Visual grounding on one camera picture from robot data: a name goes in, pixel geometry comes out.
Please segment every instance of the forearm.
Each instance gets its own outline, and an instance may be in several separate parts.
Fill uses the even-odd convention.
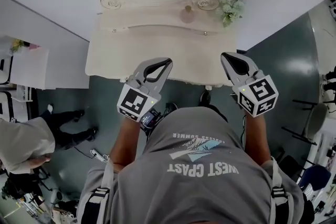
[[[134,162],[139,134],[140,122],[125,118],[121,124],[117,141],[110,153],[110,160],[116,170],[121,170]]]
[[[246,113],[245,152],[259,165],[271,159],[263,115],[254,118]]]

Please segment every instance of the green floor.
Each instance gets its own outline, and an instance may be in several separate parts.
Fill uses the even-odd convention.
[[[267,132],[270,149],[276,154],[283,147],[286,154],[294,157],[300,164],[304,161],[310,145],[296,140],[281,129],[286,126],[301,133],[308,116],[307,111],[293,103],[292,99],[317,102],[319,98],[319,73],[317,50],[308,14],[305,14],[281,29],[271,37],[254,46],[247,53],[254,59],[265,74],[270,74],[279,91],[276,107],[266,113]],[[78,148],[86,154],[92,148],[101,154],[108,154],[118,134],[122,116],[117,113],[116,105],[122,84],[118,80],[91,77],[89,90],[58,89],[38,91],[38,105],[42,112],[47,104],[53,103],[54,112],[86,109],[86,115],[78,123],[64,126],[68,132],[79,132],[90,126],[98,125],[97,139],[84,142]],[[179,107],[196,106],[204,87],[178,81],[167,81],[162,90],[162,100],[157,109],[162,111],[166,102],[175,102]],[[229,96],[230,87],[214,88],[212,104],[228,118],[229,124],[241,135],[243,112]],[[145,145],[141,134],[138,155]],[[80,192],[87,171],[102,165],[96,159],[89,159],[75,149],[55,152],[47,168],[63,191]]]

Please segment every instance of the hand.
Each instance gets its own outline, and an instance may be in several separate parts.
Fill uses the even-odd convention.
[[[37,167],[40,167],[43,163],[50,161],[50,155],[46,154],[44,156],[35,158],[35,159],[29,159],[28,163],[30,165],[30,169],[35,169]]]

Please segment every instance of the pink bottle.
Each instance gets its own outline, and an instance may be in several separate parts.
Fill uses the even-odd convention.
[[[180,19],[182,22],[190,24],[195,19],[195,12],[191,9],[190,6],[185,6],[185,8],[180,12]]]

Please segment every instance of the black cable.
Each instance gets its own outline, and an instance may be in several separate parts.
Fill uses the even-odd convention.
[[[240,136],[240,142],[241,142],[242,145],[243,145],[243,135],[245,133],[245,118],[246,118],[246,115],[243,116],[243,132],[242,132],[242,134]]]
[[[74,149],[77,150],[79,153],[83,154],[85,157],[87,157],[87,158],[89,158],[89,159],[93,159],[93,158],[94,158],[94,156],[93,156],[93,157],[90,157],[90,156],[86,155],[85,153],[83,153],[82,151],[80,151],[80,150],[79,150],[78,148],[76,148],[76,147],[74,147]]]

